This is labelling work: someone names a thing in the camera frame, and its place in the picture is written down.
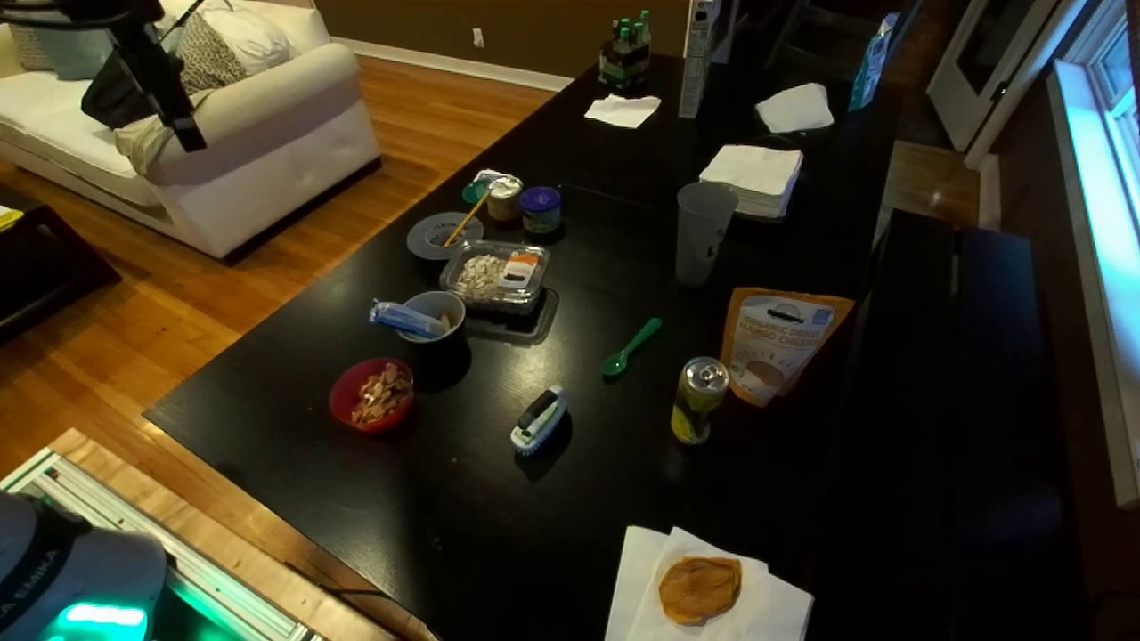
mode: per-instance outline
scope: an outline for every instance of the soda can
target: soda can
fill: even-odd
[[[713,412],[725,407],[732,371],[713,355],[692,355],[679,376],[671,431],[680,444],[701,444],[713,435]]]

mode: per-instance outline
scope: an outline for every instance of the white napkin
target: white napkin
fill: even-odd
[[[785,219],[803,164],[803,150],[720,145],[701,181],[728,187],[745,219]]]
[[[827,107],[827,84],[820,84],[820,83],[793,84],[770,100],[761,100],[757,114],[777,134],[780,132],[812,132],[812,127],[835,126],[835,114]]]
[[[601,95],[585,112],[585,117],[606,122],[614,127],[642,127],[657,114],[661,102],[663,102],[661,95],[636,95],[636,100]]]
[[[626,527],[609,627],[606,641],[803,641],[812,595],[803,588],[772,578],[766,564],[743,560],[743,595],[738,607],[706,619],[701,627],[679,627],[667,619],[661,607],[661,581],[663,574],[685,556],[732,556],[680,527],[667,534]]]

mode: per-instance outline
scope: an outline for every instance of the red bowl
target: red bowl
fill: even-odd
[[[382,435],[405,420],[414,399],[414,368],[404,360],[363,360],[332,384],[327,412],[353,431]]]

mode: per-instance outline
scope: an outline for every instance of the wooden floor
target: wooden floor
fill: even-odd
[[[188,456],[144,420],[144,410],[548,100],[540,88],[385,60],[363,60],[363,95],[385,164],[312,207],[238,264],[207,259],[0,164],[9,188],[49,204],[123,273],[118,285],[0,346],[0,475],[63,429],[81,429],[275,560],[305,551],[295,531],[265,511],[249,514],[224,476],[193,470]],[[968,225],[978,178],[945,150],[899,144],[888,204]],[[322,574],[322,556],[291,565]]]

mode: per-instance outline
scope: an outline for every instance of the white couch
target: white couch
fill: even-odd
[[[79,112],[88,83],[18,69],[10,27],[0,24],[0,157],[210,258],[227,258],[379,162],[356,58],[327,38],[322,14],[255,0],[238,7],[283,27],[289,60],[196,107],[207,150],[187,154],[173,140],[141,171],[116,132]]]

